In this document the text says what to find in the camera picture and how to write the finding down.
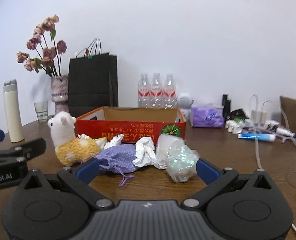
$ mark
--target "white logo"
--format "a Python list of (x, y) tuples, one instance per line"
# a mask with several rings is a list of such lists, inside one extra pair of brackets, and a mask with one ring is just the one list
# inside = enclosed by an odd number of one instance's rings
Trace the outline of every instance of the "white logo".
[(147, 202), (146, 204), (144, 204), (145, 208), (149, 208), (150, 206), (152, 206), (152, 204), (150, 202)]

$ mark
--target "red cardboard box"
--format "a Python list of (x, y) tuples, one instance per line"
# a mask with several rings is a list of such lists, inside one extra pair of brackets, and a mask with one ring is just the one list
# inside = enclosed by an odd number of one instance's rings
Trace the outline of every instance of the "red cardboard box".
[(78, 134), (93, 139), (124, 134), (123, 142), (136, 143), (140, 138), (150, 136), (157, 143), (158, 137), (169, 133), (184, 138), (186, 119), (177, 108), (118, 108), (103, 106), (77, 118)]

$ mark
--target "gray ribbed panel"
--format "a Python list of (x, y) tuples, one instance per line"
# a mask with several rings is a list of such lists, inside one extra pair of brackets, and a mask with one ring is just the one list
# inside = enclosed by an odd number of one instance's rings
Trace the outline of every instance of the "gray ribbed panel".
[(120, 201), (97, 212), (71, 240), (223, 240), (197, 211), (183, 210), (174, 200)]

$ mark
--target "triangular cutout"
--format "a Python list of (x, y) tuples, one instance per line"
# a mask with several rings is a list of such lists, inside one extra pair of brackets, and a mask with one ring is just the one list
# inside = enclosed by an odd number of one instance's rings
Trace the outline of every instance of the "triangular cutout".
[(38, 176), (31, 176), (28, 183), (25, 186), (25, 189), (31, 189), (31, 188), (38, 188), (42, 187), (42, 184), (38, 178)]
[(254, 184), (254, 187), (271, 189), (269, 183), (267, 182), (266, 178), (263, 175), (258, 176)]

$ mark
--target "cream-colored thermos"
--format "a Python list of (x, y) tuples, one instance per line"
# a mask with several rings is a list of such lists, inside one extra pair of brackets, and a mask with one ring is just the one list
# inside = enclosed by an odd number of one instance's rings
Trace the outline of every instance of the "cream-colored thermos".
[(4, 108), (11, 142), (24, 139), (18, 101), (17, 80), (6, 81), (3, 85)]

